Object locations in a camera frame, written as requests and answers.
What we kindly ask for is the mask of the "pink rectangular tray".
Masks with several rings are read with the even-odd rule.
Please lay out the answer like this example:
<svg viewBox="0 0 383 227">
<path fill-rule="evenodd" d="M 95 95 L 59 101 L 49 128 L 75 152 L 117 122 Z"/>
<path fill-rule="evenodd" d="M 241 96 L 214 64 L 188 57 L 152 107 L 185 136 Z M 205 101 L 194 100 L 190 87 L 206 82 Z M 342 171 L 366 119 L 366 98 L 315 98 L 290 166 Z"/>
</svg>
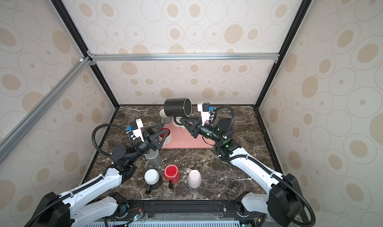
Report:
<svg viewBox="0 0 383 227">
<path fill-rule="evenodd" d="M 214 141 L 208 138 L 202 139 L 199 135 L 196 139 L 184 127 L 176 125 L 173 121 L 166 124 L 165 128 L 171 131 L 170 142 L 164 144 L 163 149 L 209 149 L 214 146 Z"/>
</svg>

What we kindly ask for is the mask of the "black mug white base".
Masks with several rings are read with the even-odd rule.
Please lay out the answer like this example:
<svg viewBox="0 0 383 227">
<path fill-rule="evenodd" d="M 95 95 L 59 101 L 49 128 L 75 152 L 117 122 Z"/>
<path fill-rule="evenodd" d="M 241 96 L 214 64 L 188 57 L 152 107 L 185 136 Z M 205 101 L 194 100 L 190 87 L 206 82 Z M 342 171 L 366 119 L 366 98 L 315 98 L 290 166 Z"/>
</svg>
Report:
<svg viewBox="0 0 383 227">
<path fill-rule="evenodd" d="M 149 169 L 144 175 L 145 182 L 147 184 L 145 193 L 148 195 L 152 190 L 156 190 L 161 187 L 163 180 L 159 172 L 155 169 Z"/>
</svg>

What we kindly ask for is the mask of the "white teapot-like mug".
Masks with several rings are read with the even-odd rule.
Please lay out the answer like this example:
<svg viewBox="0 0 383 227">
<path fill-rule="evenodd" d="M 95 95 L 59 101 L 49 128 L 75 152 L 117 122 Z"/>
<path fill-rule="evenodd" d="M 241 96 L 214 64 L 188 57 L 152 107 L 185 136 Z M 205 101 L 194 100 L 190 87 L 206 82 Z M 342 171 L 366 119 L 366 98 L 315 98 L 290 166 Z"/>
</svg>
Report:
<svg viewBox="0 0 383 227">
<path fill-rule="evenodd" d="M 183 124 L 180 122 L 181 117 L 173 117 L 173 125 L 178 128 L 185 128 Z"/>
</svg>

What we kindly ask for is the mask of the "black upside-down mug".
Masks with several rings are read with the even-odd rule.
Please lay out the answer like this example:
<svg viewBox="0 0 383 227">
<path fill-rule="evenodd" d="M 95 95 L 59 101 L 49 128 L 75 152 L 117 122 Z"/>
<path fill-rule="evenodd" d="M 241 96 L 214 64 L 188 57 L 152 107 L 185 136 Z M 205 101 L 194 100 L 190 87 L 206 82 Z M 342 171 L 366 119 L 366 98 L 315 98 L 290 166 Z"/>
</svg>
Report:
<svg viewBox="0 0 383 227">
<path fill-rule="evenodd" d="M 189 98 L 172 98 L 164 102 L 164 112 L 168 117 L 188 117 L 192 113 Z"/>
</svg>

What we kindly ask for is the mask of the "light grey mug white inside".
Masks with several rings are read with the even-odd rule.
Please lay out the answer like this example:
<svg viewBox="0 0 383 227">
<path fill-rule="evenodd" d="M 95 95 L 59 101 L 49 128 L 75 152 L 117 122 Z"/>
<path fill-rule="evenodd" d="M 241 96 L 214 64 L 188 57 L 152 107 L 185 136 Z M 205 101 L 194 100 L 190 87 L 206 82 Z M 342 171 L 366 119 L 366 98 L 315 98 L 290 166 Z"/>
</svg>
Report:
<svg viewBox="0 0 383 227">
<path fill-rule="evenodd" d="M 165 114 L 165 110 L 164 110 L 164 109 L 161 109 L 160 112 L 159 112 L 159 114 L 160 114 L 160 117 L 161 117 L 161 122 L 163 122 L 165 125 L 171 123 L 171 121 L 172 121 L 173 118 L 170 117 L 170 116 L 167 116 L 167 115 Z"/>
</svg>

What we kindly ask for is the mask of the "dark grey upside-down mug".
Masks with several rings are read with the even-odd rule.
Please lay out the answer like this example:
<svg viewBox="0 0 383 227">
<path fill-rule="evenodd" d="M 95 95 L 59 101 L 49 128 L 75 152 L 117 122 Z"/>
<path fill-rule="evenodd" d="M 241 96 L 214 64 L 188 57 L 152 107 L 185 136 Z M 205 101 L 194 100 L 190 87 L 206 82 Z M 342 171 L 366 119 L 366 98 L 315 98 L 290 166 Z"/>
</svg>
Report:
<svg viewBox="0 0 383 227">
<path fill-rule="evenodd" d="M 161 166 L 162 160 L 159 150 L 150 150 L 144 156 L 147 159 L 147 162 L 145 163 L 145 169 L 158 168 Z"/>
</svg>

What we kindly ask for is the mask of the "white mug red inside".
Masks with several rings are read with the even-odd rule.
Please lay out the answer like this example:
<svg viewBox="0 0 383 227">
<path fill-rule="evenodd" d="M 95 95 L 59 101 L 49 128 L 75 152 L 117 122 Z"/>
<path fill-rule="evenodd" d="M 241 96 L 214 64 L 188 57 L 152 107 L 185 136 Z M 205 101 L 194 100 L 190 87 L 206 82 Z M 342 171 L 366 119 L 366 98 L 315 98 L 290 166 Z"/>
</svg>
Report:
<svg viewBox="0 0 383 227">
<path fill-rule="evenodd" d="M 165 140 L 164 145 L 167 145 L 167 144 L 171 143 L 173 140 L 172 133 L 168 127 L 164 127 L 162 130 L 165 132 L 160 135 L 160 139 L 161 140 L 164 139 Z"/>
</svg>

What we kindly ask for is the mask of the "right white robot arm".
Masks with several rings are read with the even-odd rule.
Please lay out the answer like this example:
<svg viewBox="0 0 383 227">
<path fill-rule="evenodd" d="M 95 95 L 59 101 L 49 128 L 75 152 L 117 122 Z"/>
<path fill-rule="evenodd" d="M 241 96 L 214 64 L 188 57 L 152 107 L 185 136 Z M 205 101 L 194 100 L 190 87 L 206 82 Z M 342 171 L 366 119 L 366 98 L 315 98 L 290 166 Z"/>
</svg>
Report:
<svg viewBox="0 0 383 227">
<path fill-rule="evenodd" d="M 215 142 L 217 157 L 238 167 L 255 180 L 266 192 L 264 198 L 248 193 L 241 199 L 247 212 L 270 215 L 283 227 L 294 223 L 300 227 L 312 227 L 316 216 L 309 202 L 303 197 L 296 178 L 283 175 L 268 168 L 251 156 L 233 139 L 233 118 L 222 118 L 217 125 L 204 123 L 201 118 L 181 118 L 176 124 L 182 125 L 194 137 L 202 136 Z"/>
</svg>

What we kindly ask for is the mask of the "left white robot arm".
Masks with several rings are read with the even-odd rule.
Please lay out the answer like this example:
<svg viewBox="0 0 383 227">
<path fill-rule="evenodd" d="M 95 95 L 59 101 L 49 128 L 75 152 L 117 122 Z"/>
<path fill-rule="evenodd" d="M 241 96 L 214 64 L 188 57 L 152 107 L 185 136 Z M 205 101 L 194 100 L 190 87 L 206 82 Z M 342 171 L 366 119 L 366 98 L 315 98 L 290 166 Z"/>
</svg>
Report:
<svg viewBox="0 0 383 227">
<path fill-rule="evenodd" d="M 127 134 L 130 145 L 118 144 L 108 154 L 95 142 L 97 131 L 103 127 L 102 124 L 93 130 L 91 140 L 97 152 L 108 157 L 112 165 L 76 188 L 59 195 L 53 192 L 45 195 L 26 223 L 27 227 L 79 227 L 114 214 L 122 204 L 120 198 L 93 200 L 129 180 L 137 169 L 134 163 L 150 150 L 161 149 L 170 133 L 164 128 L 164 123 L 154 124 L 144 131 L 136 124 L 126 128 L 117 125 Z"/>
</svg>

